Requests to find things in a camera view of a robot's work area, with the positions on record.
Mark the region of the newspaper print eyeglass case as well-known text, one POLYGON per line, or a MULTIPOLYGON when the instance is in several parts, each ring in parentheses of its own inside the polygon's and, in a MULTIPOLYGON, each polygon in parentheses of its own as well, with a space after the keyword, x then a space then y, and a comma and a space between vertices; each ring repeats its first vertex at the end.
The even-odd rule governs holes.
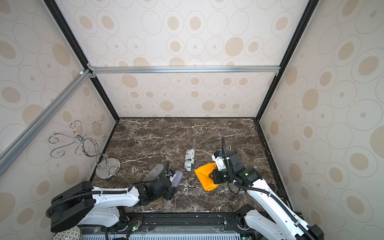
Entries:
POLYGON ((187 172, 191 172, 195 169, 195 149, 186 152, 184 168, 187 172))

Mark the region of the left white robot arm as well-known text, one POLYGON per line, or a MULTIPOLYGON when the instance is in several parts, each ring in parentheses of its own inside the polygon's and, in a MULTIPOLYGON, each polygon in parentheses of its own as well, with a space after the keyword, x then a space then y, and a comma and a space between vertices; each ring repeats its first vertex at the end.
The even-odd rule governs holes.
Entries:
POLYGON ((180 172, 141 182, 124 189, 93 187, 84 181, 52 199, 46 216, 51 232, 59 233, 78 225, 123 229, 128 224, 125 208, 149 205, 157 199, 171 200, 182 180, 180 172))

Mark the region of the orange microfiber cloth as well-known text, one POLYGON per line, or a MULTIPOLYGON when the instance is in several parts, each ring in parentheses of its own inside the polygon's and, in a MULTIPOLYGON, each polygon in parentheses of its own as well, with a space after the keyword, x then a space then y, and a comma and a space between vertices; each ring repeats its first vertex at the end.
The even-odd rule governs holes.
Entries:
POLYGON ((209 175, 215 169, 217 169, 217 165, 215 163, 210 163, 194 170, 204 190, 207 192, 212 191, 219 186, 217 184, 214 184, 214 181, 209 177, 209 175))

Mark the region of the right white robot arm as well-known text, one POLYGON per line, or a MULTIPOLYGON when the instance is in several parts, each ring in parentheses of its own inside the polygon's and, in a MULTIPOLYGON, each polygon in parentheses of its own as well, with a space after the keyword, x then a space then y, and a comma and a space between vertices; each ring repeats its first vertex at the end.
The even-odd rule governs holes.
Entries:
POLYGON ((246 167, 236 152, 217 151, 216 164, 209 177, 214 184, 232 183, 245 191, 267 213, 264 216, 250 205, 236 212, 241 230, 253 229, 268 240, 322 240, 324 233, 317 225, 310 226, 292 211, 253 167, 246 167))

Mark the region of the lavender fabric eyeglass case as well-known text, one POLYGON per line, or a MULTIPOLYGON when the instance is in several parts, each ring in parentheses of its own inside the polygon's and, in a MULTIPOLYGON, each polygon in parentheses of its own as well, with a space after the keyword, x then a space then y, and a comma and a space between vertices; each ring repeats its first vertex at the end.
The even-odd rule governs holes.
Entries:
POLYGON ((172 188, 177 188, 182 179, 183 173, 181 171, 175 171, 175 174, 173 175, 171 180, 172 188))

